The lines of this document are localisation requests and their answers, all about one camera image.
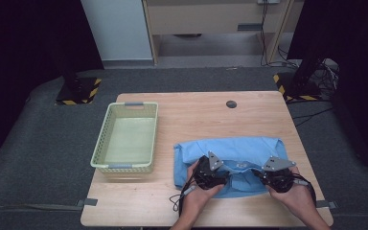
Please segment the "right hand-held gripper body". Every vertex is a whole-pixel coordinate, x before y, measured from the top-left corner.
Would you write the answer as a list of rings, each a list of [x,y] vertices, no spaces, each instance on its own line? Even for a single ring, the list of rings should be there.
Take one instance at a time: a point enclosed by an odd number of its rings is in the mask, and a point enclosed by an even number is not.
[[[263,165],[262,182],[277,193],[288,192],[294,181],[293,174],[289,168],[294,165],[293,161],[271,156]]]

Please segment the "white cabinet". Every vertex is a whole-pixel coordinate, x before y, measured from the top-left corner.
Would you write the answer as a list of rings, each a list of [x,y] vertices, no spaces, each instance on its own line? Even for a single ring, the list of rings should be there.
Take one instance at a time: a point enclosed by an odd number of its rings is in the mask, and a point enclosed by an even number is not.
[[[142,0],[80,0],[102,61],[152,60]]]

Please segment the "light blue shirt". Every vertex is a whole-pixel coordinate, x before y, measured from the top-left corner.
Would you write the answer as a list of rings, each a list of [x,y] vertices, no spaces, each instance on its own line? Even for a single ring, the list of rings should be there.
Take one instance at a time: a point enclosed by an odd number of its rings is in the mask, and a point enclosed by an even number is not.
[[[187,180],[187,169],[201,156],[211,151],[223,166],[219,172],[229,172],[229,178],[215,198],[255,196],[267,192],[252,169],[260,170],[271,157],[288,159],[280,138],[247,136],[201,139],[178,143],[173,147],[173,181],[181,189]]]

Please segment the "person's right hand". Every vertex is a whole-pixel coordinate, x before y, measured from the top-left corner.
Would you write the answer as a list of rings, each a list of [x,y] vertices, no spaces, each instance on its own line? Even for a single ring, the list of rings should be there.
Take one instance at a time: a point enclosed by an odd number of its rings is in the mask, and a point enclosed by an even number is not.
[[[311,193],[305,185],[292,184],[286,193],[277,193],[270,186],[266,187],[270,195],[284,204],[289,211],[303,222],[307,222],[316,213]]]

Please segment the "person's left hand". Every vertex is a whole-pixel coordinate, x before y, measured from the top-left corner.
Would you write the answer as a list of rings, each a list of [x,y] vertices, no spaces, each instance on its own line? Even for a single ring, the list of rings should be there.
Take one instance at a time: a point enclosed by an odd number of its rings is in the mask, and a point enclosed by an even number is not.
[[[195,162],[188,168],[187,175],[189,178],[187,181],[191,186],[195,186],[195,189],[188,193],[182,205],[182,212],[179,219],[185,219],[196,223],[199,215],[202,213],[204,207],[208,201],[214,197],[218,192],[223,189],[223,185],[217,185],[212,189],[203,190],[197,186],[197,184],[191,179],[198,162]]]

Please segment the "black stand with striped base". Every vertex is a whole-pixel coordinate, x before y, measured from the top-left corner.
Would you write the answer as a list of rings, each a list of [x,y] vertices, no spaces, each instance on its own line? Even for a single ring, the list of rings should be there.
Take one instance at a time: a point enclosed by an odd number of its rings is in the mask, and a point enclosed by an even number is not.
[[[287,103],[295,101],[318,101],[322,99],[319,86],[311,80],[318,61],[302,60],[294,72],[280,72],[273,76],[278,91]]]
[[[99,78],[81,78],[72,86],[68,86],[65,83],[57,94],[56,104],[91,104],[101,82],[102,80]]]

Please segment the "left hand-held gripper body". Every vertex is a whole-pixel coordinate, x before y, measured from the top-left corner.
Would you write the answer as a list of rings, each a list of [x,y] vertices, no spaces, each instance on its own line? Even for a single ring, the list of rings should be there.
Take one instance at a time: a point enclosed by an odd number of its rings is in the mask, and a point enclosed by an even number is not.
[[[207,156],[200,157],[194,170],[196,184],[203,190],[212,189],[217,185],[224,185],[225,172],[219,169],[222,166],[223,161],[211,151],[208,152]]]

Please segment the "grey tape strip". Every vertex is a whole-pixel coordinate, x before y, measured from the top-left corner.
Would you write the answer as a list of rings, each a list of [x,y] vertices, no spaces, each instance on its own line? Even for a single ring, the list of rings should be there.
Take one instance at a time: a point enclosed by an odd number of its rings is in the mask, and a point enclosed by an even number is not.
[[[96,198],[85,198],[85,199],[80,199],[77,201],[76,205],[78,207],[83,207],[83,206],[96,206],[98,203],[98,199]]]
[[[330,208],[334,209],[337,208],[337,204],[334,201],[328,201],[328,200],[317,200],[316,201],[316,208]]]

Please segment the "black curtain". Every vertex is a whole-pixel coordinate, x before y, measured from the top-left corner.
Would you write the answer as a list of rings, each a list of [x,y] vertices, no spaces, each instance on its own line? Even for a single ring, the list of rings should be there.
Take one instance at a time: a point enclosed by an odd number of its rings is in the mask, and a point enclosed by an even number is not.
[[[339,67],[333,101],[359,157],[368,163],[368,0],[305,0],[288,57]]]
[[[0,0],[0,148],[35,87],[102,67],[81,0]]]

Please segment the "pale green plastic basket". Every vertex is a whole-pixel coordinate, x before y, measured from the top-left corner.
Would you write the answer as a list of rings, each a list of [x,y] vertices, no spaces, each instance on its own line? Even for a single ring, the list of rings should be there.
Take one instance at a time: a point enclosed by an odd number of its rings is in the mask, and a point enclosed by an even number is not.
[[[151,173],[157,123],[158,103],[111,103],[90,165],[102,173]]]

